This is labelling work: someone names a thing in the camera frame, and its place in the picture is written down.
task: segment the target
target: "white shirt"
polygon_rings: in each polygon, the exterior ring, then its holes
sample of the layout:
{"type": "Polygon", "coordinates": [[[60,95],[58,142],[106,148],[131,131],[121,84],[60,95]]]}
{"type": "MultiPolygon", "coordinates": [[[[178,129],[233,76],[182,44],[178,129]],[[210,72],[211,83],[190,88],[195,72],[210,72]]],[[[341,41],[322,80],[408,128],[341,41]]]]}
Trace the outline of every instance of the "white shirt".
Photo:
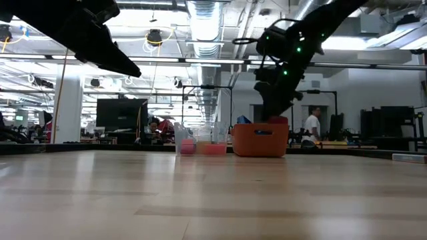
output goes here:
{"type": "MultiPolygon", "coordinates": [[[[306,120],[306,124],[304,125],[304,129],[306,129],[305,131],[309,131],[311,134],[313,134],[313,127],[316,127],[318,130],[318,135],[320,135],[320,122],[319,119],[314,116],[314,115],[310,115],[307,120],[306,120]]],[[[308,140],[308,141],[312,141],[313,143],[316,142],[316,137],[314,137],[314,135],[311,136],[302,136],[302,140],[308,140]]]]}

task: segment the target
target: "wooden surface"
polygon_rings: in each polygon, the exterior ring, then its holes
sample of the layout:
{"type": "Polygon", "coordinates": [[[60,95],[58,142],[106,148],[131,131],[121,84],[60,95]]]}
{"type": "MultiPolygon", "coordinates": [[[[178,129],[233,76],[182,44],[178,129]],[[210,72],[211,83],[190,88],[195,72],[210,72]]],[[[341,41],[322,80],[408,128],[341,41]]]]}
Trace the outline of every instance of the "wooden surface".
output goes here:
{"type": "Polygon", "coordinates": [[[0,157],[5,240],[425,240],[426,204],[426,166],[381,159],[0,157]]]}

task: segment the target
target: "clear container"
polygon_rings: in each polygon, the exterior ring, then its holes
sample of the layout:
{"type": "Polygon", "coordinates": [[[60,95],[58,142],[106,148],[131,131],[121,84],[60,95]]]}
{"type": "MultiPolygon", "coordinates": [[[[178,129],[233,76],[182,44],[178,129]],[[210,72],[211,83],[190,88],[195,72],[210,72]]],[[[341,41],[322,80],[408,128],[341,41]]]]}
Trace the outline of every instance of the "clear container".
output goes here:
{"type": "Polygon", "coordinates": [[[175,123],[177,155],[225,155],[228,128],[225,123],[209,123],[203,127],[184,127],[175,123]]]}

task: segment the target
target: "orange basket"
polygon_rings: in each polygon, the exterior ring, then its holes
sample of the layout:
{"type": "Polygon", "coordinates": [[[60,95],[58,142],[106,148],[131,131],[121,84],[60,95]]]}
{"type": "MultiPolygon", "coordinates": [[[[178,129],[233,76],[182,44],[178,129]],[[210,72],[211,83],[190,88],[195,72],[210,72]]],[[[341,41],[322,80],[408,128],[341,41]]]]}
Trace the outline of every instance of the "orange basket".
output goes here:
{"type": "Polygon", "coordinates": [[[288,146],[288,124],[236,124],[233,150],[241,157],[283,157],[288,146]]]}

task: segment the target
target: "man in white shirt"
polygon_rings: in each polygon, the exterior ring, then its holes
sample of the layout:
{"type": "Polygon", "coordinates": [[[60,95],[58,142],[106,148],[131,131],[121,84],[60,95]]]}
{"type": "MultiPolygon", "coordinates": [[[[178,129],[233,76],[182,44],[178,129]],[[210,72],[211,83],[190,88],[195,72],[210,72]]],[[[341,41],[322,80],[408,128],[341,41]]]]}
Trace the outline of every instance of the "man in white shirt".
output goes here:
{"type": "Polygon", "coordinates": [[[315,142],[320,141],[320,108],[312,107],[312,114],[307,118],[304,129],[308,131],[311,136],[303,136],[301,147],[315,147],[315,142]]]}

